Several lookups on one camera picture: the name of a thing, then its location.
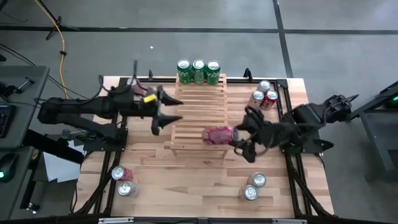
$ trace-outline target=yellow cable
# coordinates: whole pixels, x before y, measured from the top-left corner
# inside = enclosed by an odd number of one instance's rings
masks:
[[[37,4],[38,6],[40,6],[40,8],[41,8],[41,9],[43,10],[43,12],[47,15],[47,17],[49,17],[49,19],[51,20],[51,22],[54,24],[55,28],[57,28],[58,33],[60,34],[61,39],[62,39],[62,51],[64,52],[64,51],[65,51],[65,40],[63,39],[63,35],[62,35],[62,33],[61,33],[61,31],[60,31],[60,29],[59,29],[57,23],[51,18],[51,16],[47,13],[47,11],[44,9],[44,7],[43,7],[37,0],[35,0],[35,2],[36,2],[36,4]],[[67,99],[69,99],[67,89],[65,88],[65,87],[66,87],[66,86],[65,86],[65,83],[63,82],[63,75],[62,75],[62,68],[63,68],[63,61],[64,61],[64,59],[65,59],[65,56],[62,54],[62,57],[61,57],[61,64],[60,64],[60,77],[61,77],[63,92],[65,93],[65,96],[67,97]]]

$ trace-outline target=wooden crate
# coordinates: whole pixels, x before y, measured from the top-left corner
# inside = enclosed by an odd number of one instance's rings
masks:
[[[207,126],[228,125],[226,75],[220,74],[216,85],[183,84],[177,77],[175,98],[184,102],[175,114],[183,116],[172,128],[170,149],[175,157],[207,157],[222,159],[230,146],[203,144],[201,133]]]

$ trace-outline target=yellow tag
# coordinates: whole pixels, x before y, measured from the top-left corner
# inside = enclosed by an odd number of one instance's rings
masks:
[[[152,94],[152,95],[144,97],[144,103],[149,103],[149,102],[154,101],[154,100],[156,100],[156,95],[155,94]]]

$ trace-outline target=computer keyboard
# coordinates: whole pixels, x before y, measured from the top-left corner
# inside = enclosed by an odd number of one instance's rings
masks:
[[[0,105],[0,138],[6,137],[15,110],[14,105]]]

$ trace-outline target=gray floor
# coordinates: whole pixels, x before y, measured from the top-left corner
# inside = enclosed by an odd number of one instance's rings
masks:
[[[71,26],[258,28],[276,29],[272,0],[53,0],[45,1],[53,13]],[[398,29],[395,0],[280,0],[285,29]],[[14,0],[4,11],[29,21],[26,26],[49,26],[33,1]],[[17,23],[0,14],[0,24]],[[46,32],[0,31],[0,42],[49,66],[58,79],[61,42],[46,41]],[[64,32],[67,45],[64,76],[67,87],[91,96],[98,75],[130,75],[132,59],[139,75],[174,75],[179,58],[215,58],[222,71],[240,77],[246,67],[257,77],[286,77],[278,34],[220,33],[94,33]],[[397,81],[397,35],[286,35],[294,77],[304,78],[310,101],[319,103],[333,94],[360,94],[354,107]],[[1,65],[23,65],[9,56]],[[43,98],[63,96],[49,83]],[[32,129],[56,133],[63,126],[37,120]],[[326,176],[335,213],[341,217],[398,222],[398,184],[367,183],[364,174],[374,169],[373,150],[360,120],[332,124],[320,131],[335,143],[325,153]],[[57,198],[57,192],[65,192]],[[68,212],[73,183],[43,186],[38,190],[42,211],[37,216]],[[26,214],[16,213],[14,217]]]

